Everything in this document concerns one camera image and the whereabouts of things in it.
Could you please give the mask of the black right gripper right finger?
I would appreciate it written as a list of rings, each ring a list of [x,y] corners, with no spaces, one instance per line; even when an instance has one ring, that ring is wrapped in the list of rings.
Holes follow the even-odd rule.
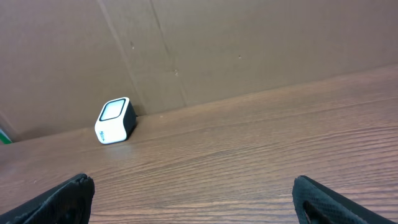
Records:
[[[304,175],[294,180],[292,198],[300,224],[395,224]]]

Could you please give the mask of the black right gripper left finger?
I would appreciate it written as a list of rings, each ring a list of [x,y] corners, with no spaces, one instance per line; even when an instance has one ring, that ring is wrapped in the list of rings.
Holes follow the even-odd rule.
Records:
[[[86,224],[95,194],[94,180],[78,174],[1,215],[6,224]]]

